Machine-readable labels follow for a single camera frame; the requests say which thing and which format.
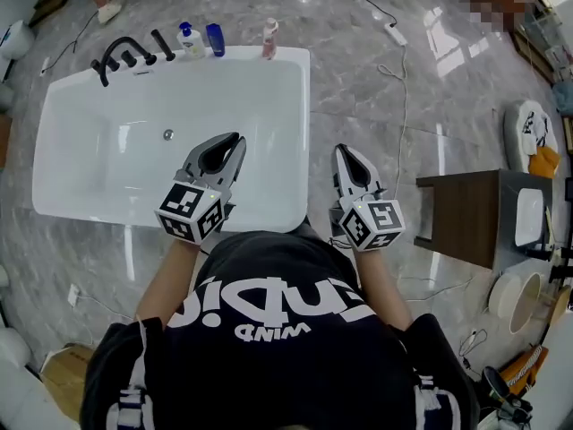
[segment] blue bottle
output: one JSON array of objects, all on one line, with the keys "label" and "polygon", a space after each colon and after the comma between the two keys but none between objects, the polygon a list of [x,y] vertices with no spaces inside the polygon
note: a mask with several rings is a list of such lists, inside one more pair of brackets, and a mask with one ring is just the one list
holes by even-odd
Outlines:
[{"label": "blue bottle", "polygon": [[218,24],[209,24],[207,26],[207,38],[213,48],[213,54],[216,57],[225,55],[225,39],[223,39],[223,30]]}]

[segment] white marker cube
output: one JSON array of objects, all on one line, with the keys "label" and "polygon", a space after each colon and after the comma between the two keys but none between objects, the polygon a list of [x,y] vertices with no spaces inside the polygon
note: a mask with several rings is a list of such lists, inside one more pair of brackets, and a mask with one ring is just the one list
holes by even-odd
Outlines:
[{"label": "white marker cube", "polygon": [[406,229],[396,200],[354,201],[339,225],[359,252],[387,247]]},{"label": "white marker cube", "polygon": [[175,180],[155,214],[170,236],[196,245],[225,219],[219,191]]}]

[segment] bottle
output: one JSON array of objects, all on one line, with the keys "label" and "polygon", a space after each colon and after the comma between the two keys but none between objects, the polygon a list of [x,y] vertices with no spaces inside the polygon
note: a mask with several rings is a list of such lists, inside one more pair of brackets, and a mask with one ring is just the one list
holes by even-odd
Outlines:
[{"label": "bottle", "polygon": [[272,59],[277,53],[276,35],[278,22],[275,19],[268,18],[265,28],[262,30],[262,56],[265,59]]},{"label": "bottle", "polygon": [[179,29],[181,31],[177,34],[177,41],[181,43],[187,55],[192,59],[205,57],[205,45],[201,34],[197,30],[192,30],[189,22],[182,22]]},{"label": "bottle", "polygon": [[213,48],[213,54],[217,57],[225,55],[225,39],[223,38],[223,30],[218,24],[209,24],[206,28],[207,38]]}]

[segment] black and white clothing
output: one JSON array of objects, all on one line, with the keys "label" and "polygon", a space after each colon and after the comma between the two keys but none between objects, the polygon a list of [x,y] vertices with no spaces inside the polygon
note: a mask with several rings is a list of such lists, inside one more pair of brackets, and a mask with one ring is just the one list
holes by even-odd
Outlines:
[{"label": "black and white clothing", "polygon": [[[456,428],[472,398],[435,318],[421,317],[406,332],[390,328],[364,302],[351,262],[309,237],[227,239],[165,331],[159,319],[142,326],[141,335],[136,322],[114,324],[99,345],[86,379],[84,430],[106,428],[117,403],[141,408],[145,400],[125,398],[134,390],[151,398],[158,430],[416,429],[424,428],[425,409],[444,409]],[[134,385],[138,357],[144,385]],[[438,389],[447,393],[428,399]]]}]

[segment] shirt sleeve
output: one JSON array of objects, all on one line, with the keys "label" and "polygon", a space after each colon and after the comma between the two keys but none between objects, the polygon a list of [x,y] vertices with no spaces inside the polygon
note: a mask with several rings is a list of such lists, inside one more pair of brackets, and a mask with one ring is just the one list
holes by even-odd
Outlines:
[{"label": "shirt sleeve", "polygon": [[[145,383],[147,392],[152,397],[158,388],[163,346],[163,329],[159,318],[142,322],[147,337],[145,352]],[[133,322],[129,325],[112,324],[99,343],[86,372],[83,401],[80,410],[82,430],[101,430],[106,428],[109,408],[117,403],[120,391],[126,389],[132,375],[135,360],[141,355],[140,325]]]},{"label": "shirt sleeve", "polygon": [[410,328],[400,331],[398,337],[416,372],[431,376],[436,387],[456,397],[462,428],[476,428],[479,405],[474,388],[436,317],[432,314],[418,317]]}]

